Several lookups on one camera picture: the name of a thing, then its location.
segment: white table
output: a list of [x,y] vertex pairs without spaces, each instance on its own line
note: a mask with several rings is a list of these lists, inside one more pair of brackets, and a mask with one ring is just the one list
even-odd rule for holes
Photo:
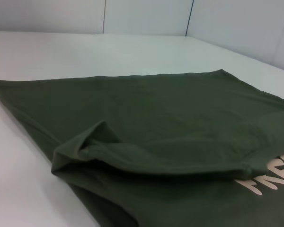
[[[191,37],[0,32],[0,79],[224,69],[284,98],[284,71]],[[0,104],[0,227],[99,226]]]

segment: t-shirt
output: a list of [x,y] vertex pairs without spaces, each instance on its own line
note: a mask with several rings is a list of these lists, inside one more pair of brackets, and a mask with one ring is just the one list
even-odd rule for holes
[[223,70],[0,81],[0,100],[104,227],[284,226],[284,100]]

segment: green fabric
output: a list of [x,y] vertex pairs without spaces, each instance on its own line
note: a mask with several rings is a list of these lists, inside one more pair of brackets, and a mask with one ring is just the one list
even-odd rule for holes
[[0,100],[105,227],[260,226],[232,179],[284,154],[284,100],[223,70],[0,81]]

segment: olive green t-shirt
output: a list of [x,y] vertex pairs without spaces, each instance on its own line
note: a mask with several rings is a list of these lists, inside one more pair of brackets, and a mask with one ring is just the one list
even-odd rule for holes
[[0,100],[104,227],[284,226],[284,100],[223,70],[0,81]]

